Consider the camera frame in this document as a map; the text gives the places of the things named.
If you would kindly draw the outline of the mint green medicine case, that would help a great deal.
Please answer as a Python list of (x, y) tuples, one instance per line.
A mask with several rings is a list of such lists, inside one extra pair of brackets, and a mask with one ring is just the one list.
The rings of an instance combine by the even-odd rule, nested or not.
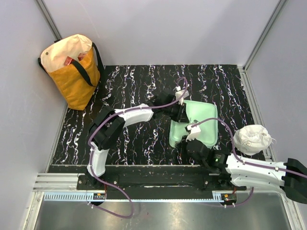
[(175, 147), (182, 140), (196, 139), (212, 148), (218, 138), (218, 111), (212, 103), (185, 100), (188, 122), (170, 123), (169, 144)]

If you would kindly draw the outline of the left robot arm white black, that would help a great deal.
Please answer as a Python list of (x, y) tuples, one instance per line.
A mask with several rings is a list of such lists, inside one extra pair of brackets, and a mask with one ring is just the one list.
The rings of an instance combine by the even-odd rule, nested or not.
[(106, 159), (109, 150), (115, 145), (122, 130), (141, 122), (149, 122), (166, 115), (176, 122), (188, 122), (186, 103), (188, 90), (176, 87), (176, 92), (162, 91), (158, 96), (138, 106), (126, 109), (104, 107), (89, 128), (88, 145), (90, 160), (87, 166), (87, 184), (100, 189), (104, 184)]

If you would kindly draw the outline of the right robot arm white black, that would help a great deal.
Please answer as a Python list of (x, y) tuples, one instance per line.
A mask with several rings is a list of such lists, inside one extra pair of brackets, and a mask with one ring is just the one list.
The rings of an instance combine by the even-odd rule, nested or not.
[(300, 161), (269, 162), (213, 150), (199, 140), (183, 142), (184, 154), (216, 178), (219, 186), (254, 187), (282, 192), (297, 203), (307, 202), (307, 168)]

